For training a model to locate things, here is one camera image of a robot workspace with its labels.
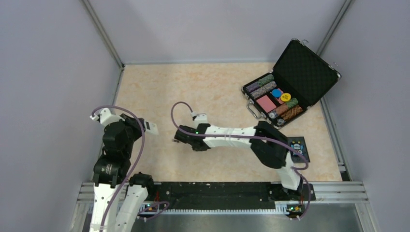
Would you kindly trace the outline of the white remote control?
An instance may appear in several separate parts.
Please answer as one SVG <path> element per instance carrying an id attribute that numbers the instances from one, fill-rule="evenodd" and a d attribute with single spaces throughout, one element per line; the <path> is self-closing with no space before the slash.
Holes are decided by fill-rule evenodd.
<path id="1" fill-rule="evenodd" d="M 145 130 L 145 133 L 159 135 L 157 124 L 146 121 L 146 120 L 144 121 L 144 130 Z"/>

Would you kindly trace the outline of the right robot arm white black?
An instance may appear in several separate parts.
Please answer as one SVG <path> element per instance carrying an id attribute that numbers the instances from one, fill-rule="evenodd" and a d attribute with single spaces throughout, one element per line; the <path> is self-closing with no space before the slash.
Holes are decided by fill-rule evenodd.
<path id="1" fill-rule="evenodd" d="M 266 121 L 245 128 L 224 128 L 209 123 L 198 123 L 195 128 L 180 125 L 174 141 L 189 144 L 197 152 L 215 147 L 249 149 L 264 166 L 276 170 L 287 198 L 297 199 L 303 193 L 302 177 L 292 160 L 296 150 L 284 134 Z"/>

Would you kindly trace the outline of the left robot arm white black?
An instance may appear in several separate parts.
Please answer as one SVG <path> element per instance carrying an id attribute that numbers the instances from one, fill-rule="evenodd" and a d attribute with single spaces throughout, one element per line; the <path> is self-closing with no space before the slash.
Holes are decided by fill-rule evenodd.
<path id="1" fill-rule="evenodd" d="M 145 132 L 157 134 L 156 124 L 103 108 L 91 117 L 104 126 L 102 155 L 93 168 L 94 205 L 91 232 L 131 231 L 141 206 L 155 194 L 151 175 L 128 177 L 134 143 Z"/>

